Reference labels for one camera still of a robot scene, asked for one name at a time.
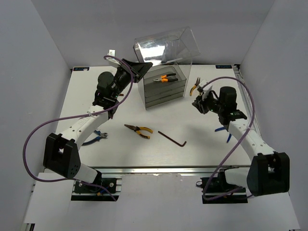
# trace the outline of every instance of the white wall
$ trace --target white wall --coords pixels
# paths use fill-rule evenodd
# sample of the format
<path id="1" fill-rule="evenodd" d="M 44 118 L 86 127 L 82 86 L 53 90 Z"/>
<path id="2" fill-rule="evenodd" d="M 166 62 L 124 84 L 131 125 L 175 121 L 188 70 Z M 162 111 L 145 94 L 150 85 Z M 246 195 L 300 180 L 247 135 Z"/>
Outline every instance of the white wall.
<path id="1" fill-rule="evenodd" d="M 23 166 L 23 143 L 38 124 L 59 116 L 69 74 L 32 2 L 0 1 L 1 230 L 20 229 L 34 182 Z M 54 128 L 43 128 L 30 141 L 27 159 L 35 174 Z"/>
<path id="2" fill-rule="evenodd" d="M 308 1 L 276 0 L 242 64 L 263 138 L 291 158 L 290 196 L 308 230 Z"/>
<path id="3" fill-rule="evenodd" d="M 32 0 L 69 67 L 102 65 L 109 49 L 137 60 L 142 36 L 190 26 L 195 63 L 241 63 L 274 0 Z"/>

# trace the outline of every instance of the white table surface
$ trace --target white table surface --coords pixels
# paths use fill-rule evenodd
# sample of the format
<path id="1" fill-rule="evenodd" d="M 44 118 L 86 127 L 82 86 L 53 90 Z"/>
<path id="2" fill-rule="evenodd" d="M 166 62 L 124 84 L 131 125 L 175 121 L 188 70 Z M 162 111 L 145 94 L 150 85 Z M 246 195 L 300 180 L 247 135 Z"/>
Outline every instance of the white table surface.
<path id="1" fill-rule="evenodd" d="M 39 176 L 60 177 L 55 173 Z M 125 175 L 117 202 L 71 201 L 71 180 L 37 182 L 24 222 L 35 223 L 34 231 L 299 229 L 288 193 L 251 198 L 247 204 L 204 205 L 201 189 L 195 186 L 199 179 L 177 174 Z"/>
<path id="2" fill-rule="evenodd" d="M 97 78 L 100 73 L 116 69 L 111 66 L 90 67 L 89 71 L 74 71 L 66 93 L 61 117 L 84 114 L 94 100 Z M 108 139 L 93 145 L 81 147 L 81 162 L 92 167 L 141 167 L 141 166 L 216 166 L 236 143 L 231 138 L 227 144 L 226 131 L 214 132 L 221 127 L 214 113 L 203 115 L 192 106 L 197 96 L 189 90 L 197 77 L 212 80 L 220 76 L 235 77 L 232 69 L 216 69 L 214 65 L 193 65 L 188 80 L 185 97 L 157 105 L 145 110 L 138 92 L 137 84 L 127 100 L 121 104 L 114 119 L 107 121 L 98 129 L 109 134 Z M 232 86 L 237 91 L 238 109 L 246 114 L 238 84 L 234 80 L 218 80 L 213 89 L 219 94 L 220 87 Z M 60 121 L 56 132 L 70 127 L 77 119 Z M 154 133 L 150 140 L 139 137 L 124 124 L 149 127 Z M 161 131 L 179 143 L 179 147 L 157 133 Z M 250 160 L 242 147 L 231 155 L 226 165 L 249 165 Z"/>

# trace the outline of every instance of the blue sticker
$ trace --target blue sticker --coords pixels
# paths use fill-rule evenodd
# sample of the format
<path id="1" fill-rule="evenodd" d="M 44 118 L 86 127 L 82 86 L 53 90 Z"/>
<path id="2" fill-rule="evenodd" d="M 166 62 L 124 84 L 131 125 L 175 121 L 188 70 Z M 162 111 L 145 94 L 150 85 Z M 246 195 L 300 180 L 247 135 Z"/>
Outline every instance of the blue sticker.
<path id="1" fill-rule="evenodd" d="M 216 69 L 232 69 L 231 65 L 216 65 Z"/>
<path id="2" fill-rule="evenodd" d="M 89 71 L 89 67 L 74 67 L 73 71 Z"/>

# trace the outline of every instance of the black mount plate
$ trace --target black mount plate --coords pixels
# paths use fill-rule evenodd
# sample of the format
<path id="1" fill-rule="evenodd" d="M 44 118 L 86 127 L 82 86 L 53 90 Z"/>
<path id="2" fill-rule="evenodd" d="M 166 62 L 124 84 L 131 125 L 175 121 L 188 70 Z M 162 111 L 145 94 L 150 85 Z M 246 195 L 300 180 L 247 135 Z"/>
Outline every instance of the black mount plate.
<path id="1" fill-rule="evenodd" d="M 205 184 L 207 183 L 209 177 L 204 177 L 201 178 L 202 181 L 202 188 L 205 186 Z M 238 186 L 236 185 L 229 185 L 230 187 L 227 189 L 223 189 L 221 186 L 221 183 L 219 182 L 219 179 L 213 178 L 210 186 L 207 189 L 207 193 L 211 193 L 211 195 L 205 195 L 206 198 L 210 198 L 213 196 L 216 196 L 215 194 L 217 193 L 217 195 L 225 193 L 227 191 L 230 191 L 232 189 L 237 188 Z M 212 200 L 212 201 L 206 201 L 203 196 L 202 196 L 202 203 L 203 204 L 246 204 L 248 203 L 247 200 L 247 195 L 246 195 L 246 189 L 240 189 L 239 191 L 237 191 L 238 193 L 245 193 L 242 195 L 238 195 L 238 194 L 233 194 L 233 195 L 227 195 L 225 197 L 221 197 L 219 199 L 216 200 Z"/>
<path id="2" fill-rule="evenodd" d="M 102 178 L 102 186 L 107 188 L 107 190 L 114 194 L 116 193 L 116 180 L 117 178 Z M 78 193 L 78 195 L 72 195 L 72 201 L 113 201 L 113 199 L 107 194 L 103 192 L 103 195 L 97 195 L 98 192 L 102 191 L 101 188 L 97 188 L 96 190 L 90 190 L 87 185 L 79 185 L 79 181 L 76 181 L 74 192 Z"/>

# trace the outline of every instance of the clear acrylic bin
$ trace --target clear acrylic bin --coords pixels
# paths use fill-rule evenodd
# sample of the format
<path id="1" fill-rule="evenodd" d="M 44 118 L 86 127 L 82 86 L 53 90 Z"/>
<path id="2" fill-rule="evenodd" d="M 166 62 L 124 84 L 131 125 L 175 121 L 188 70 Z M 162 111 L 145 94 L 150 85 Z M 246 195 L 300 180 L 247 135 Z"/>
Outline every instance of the clear acrylic bin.
<path id="1" fill-rule="evenodd" d="M 134 50 L 139 62 L 153 63 L 138 83 L 145 108 L 184 96 L 192 57 L 200 54 L 189 27 L 137 38 Z M 169 73 L 176 73 L 178 81 L 153 82 L 153 79 Z"/>

